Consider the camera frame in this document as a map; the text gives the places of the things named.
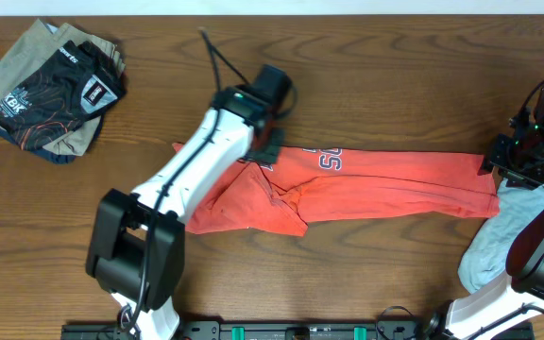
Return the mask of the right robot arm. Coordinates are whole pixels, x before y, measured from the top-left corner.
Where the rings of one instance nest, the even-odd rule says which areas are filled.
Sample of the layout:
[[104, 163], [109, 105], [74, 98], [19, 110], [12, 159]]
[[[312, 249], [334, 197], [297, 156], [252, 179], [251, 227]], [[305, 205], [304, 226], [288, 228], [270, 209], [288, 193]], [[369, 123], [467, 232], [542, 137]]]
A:
[[[482, 173], [497, 171], [508, 187], [544, 191], [544, 79], [531, 92], [533, 109], [523, 105], [510, 120], [512, 136], [497, 136], [484, 157]], [[531, 339], [523, 323], [544, 315], [544, 208], [508, 242], [497, 278], [468, 297], [438, 311], [425, 339]]]

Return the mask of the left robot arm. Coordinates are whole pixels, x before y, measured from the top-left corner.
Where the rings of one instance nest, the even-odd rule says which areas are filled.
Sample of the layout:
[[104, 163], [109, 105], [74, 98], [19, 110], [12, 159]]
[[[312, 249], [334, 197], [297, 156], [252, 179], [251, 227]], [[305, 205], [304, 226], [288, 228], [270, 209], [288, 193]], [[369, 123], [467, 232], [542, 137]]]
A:
[[284, 133], [273, 126], [295, 91], [281, 69], [217, 92], [191, 139], [131, 193], [99, 202], [86, 272], [120, 303], [114, 324], [67, 325], [64, 339], [171, 339], [179, 327], [172, 296], [184, 268], [185, 228], [198, 204], [236, 162], [274, 163]]

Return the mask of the red t-shirt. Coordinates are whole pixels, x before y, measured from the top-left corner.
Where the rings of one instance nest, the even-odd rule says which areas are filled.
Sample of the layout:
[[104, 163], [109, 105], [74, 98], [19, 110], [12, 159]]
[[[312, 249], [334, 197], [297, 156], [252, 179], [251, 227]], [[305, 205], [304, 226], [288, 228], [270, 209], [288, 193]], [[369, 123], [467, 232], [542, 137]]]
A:
[[273, 164], [236, 162], [195, 209], [194, 234], [256, 229], [302, 236], [309, 224], [500, 211], [495, 180], [466, 153], [283, 147]]

